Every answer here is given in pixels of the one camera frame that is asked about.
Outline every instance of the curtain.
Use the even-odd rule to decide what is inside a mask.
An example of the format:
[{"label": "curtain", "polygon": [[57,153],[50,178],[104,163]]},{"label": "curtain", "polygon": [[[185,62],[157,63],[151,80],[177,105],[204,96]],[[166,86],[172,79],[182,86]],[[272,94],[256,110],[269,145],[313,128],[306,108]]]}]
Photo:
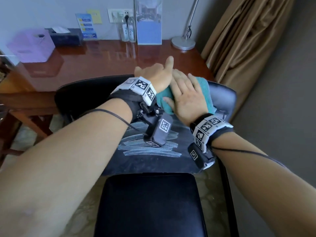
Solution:
[{"label": "curtain", "polygon": [[246,100],[290,16],[294,0],[232,0],[201,56],[218,83]]}]

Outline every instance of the gray wall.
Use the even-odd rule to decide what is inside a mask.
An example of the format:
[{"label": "gray wall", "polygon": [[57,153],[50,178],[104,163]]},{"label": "gray wall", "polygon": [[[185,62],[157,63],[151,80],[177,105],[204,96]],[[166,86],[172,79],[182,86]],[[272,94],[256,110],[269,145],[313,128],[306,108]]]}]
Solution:
[{"label": "gray wall", "polygon": [[[316,0],[296,0],[263,74],[233,124],[236,132],[316,187]],[[273,236],[231,185],[239,234]]]},{"label": "gray wall", "polygon": [[[231,0],[199,0],[192,21],[192,38],[201,51],[212,30]],[[194,0],[163,0],[162,39],[182,35]],[[134,0],[1,0],[0,50],[12,53],[6,47],[13,35],[23,28],[64,26],[78,28],[75,13],[87,9],[100,10],[103,23],[95,25],[99,39],[119,39],[116,25],[109,23],[107,8],[134,8]],[[14,64],[18,59],[11,58]]]}]

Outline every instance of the forearm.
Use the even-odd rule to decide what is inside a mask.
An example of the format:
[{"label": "forearm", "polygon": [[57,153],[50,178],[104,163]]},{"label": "forearm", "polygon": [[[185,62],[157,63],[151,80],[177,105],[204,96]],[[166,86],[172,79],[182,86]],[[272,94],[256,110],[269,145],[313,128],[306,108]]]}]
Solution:
[{"label": "forearm", "polygon": [[[132,119],[121,99],[99,108]],[[56,236],[101,175],[127,125],[93,112],[22,154],[0,174],[1,236]]]},{"label": "forearm", "polygon": [[[215,139],[212,146],[264,154],[237,134]],[[309,236],[315,233],[316,190],[288,169],[267,158],[215,150],[235,184],[279,236]]]}]

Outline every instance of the plastic bottle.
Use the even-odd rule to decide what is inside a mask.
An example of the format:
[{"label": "plastic bottle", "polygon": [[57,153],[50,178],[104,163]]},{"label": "plastic bottle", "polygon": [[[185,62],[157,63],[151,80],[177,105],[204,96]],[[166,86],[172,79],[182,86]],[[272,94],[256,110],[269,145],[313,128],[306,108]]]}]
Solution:
[{"label": "plastic bottle", "polygon": [[124,15],[121,15],[118,18],[118,30],[119,30],[119,33],[121,35],[121,40],[124,42],[127,42],[129,40],[128,27],[127,27],[127,23],[126,23],[126,19],[125,19]]},{"label": "plastic bottle", "polygon": [[128,38],[130,42],[136,42],[136,22],[134,17],[129,17],[127,20]]}]

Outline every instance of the power socket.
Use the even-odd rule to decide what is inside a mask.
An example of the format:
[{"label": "power socket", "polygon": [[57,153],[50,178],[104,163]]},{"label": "power socket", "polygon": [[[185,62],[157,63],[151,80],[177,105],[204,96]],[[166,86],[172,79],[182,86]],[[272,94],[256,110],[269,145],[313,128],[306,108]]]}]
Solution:
[{"label": "power socket", "polygon": [[107,9],[110,23],[117,23],[120,15],[134,16],[133,9]]}]

